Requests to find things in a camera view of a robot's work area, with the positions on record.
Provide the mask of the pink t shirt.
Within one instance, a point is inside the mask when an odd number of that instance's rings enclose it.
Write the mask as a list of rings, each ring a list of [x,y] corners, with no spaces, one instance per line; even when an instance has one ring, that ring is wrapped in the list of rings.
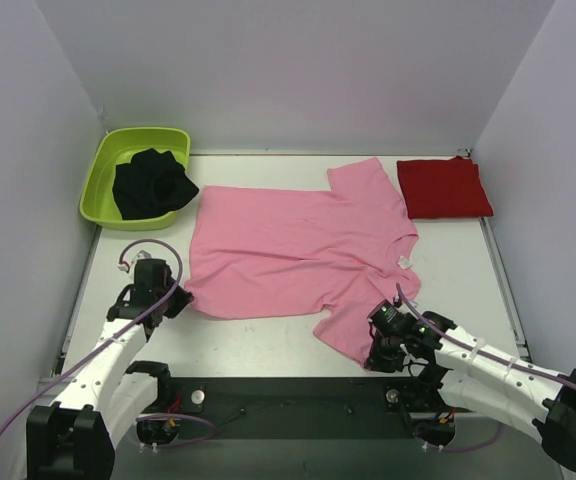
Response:
[[[189,250],[196,310],[222,320],[322,313],[314,335],[367,360],[370,313],[421,287],[418,232],[377,158],[332,168],[324,191],[207,186]]]

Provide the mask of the green plastic basin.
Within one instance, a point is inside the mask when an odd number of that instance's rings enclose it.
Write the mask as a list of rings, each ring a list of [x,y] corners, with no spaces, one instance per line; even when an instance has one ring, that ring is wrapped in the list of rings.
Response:
[[[154,148],[158,152],[170,151],[175,160],[188,169],[191,139],[189,135],[172,127],[129,127],[108,133],[99,144],[88,169],[79,202],[80,214],[103,228],[118,231],[153,231],[170,227],[177,213],[139,220],[124,220],[117,207],[113,185],[116,167],[128,164],[134,154]]]

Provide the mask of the red t shirt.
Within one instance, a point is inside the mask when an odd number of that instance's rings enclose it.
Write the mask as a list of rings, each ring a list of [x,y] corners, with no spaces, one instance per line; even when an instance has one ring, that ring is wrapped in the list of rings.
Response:
[[[471,159],[398,161],[397,177],[411,220],[494,215],[479,166]]]

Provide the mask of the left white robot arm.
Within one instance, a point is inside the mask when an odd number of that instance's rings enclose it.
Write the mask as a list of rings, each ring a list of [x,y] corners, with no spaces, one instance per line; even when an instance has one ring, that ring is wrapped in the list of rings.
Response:
[[[30,479],[108,479],[116,447],[144,412],[162,413],[178,396],[167,364],[137,354],[165,318],[193,300],[162,259],[140,259],[133,281],[107,313],[99,353],[76,372],[48,406],[26,421]]]

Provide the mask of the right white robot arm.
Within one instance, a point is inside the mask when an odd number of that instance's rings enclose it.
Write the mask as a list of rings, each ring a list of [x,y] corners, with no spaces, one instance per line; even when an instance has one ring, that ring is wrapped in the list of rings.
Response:
[[[505,353],[432,311],[401,312],[388,301],[368,316],[365,366],[392,372],[405,358],[423,360],[423,383],[449,407],[484,415],[539,443],[576,473],[576,369],[543,369]]]

